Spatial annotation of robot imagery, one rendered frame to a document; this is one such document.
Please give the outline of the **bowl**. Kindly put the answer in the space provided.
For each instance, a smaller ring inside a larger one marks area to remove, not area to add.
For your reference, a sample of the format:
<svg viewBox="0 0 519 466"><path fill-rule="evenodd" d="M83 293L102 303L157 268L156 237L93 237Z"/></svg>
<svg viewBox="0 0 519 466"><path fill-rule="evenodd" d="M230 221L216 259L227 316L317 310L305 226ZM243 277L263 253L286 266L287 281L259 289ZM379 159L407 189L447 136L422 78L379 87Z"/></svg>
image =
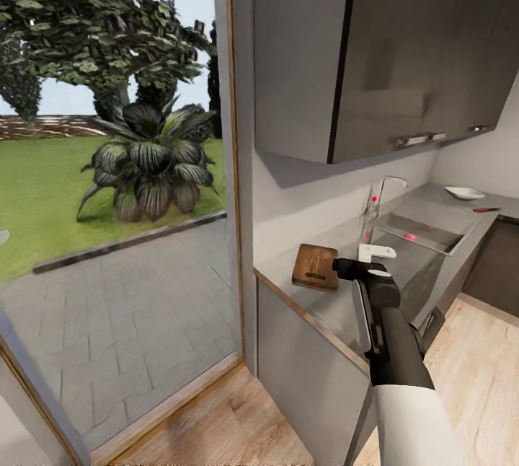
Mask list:
<svg viewBox="0 0 519 466"><path fill-rule="evenodd" d="M461 188L448 186L445 190L455 199L462 201L473 201L479 200L484 197L479 191L472 190L471 188Z"/></svg>

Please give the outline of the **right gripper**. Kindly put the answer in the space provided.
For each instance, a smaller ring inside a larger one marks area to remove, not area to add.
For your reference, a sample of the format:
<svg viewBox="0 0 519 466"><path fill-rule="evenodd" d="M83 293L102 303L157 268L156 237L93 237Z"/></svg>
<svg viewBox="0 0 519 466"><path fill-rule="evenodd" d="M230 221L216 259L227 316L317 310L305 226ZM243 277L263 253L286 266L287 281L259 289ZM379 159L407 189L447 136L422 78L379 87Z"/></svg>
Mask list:
<svg viewBox="0 0 519 466"><path fill-rule="evenodd" d="M353 259L334 259L332 262L332 270L337 272L338 278L347 279L353 281L354 273L361 268L375 268L386 270L386 267L382 263L365 263L358 262Z"/></svg>

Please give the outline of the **cutting board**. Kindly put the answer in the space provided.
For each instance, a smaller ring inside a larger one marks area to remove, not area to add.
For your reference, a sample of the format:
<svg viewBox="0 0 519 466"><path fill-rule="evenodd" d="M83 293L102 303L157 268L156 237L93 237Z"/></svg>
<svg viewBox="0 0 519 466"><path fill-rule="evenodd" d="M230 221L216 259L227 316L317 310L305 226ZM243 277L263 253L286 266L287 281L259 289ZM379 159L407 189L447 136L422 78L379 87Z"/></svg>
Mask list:
<svg viewBox="0 0 519 466"><path fill-rule="evenodd" d="M341 278L332 270L333 260L338 259L337 251L334 251L334 248L317 247L304 242L298 245L300 248L291 280L327 290L337 290Z"/></svg>

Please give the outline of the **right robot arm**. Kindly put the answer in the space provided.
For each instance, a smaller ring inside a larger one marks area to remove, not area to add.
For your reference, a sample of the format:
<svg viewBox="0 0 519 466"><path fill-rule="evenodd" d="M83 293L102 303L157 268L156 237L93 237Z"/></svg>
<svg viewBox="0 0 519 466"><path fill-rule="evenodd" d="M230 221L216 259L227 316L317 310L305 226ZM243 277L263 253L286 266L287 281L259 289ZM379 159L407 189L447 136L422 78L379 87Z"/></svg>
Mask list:
<svg viewBox="0 0 519 466"><path fill-rule="evenodd" d="M376 407L381 466L469 466L424 365L419 330L399 309L399 287L382 263L390 247L366 245L353 259L334 259L338 278L352 281L352 300Z"/></svg>

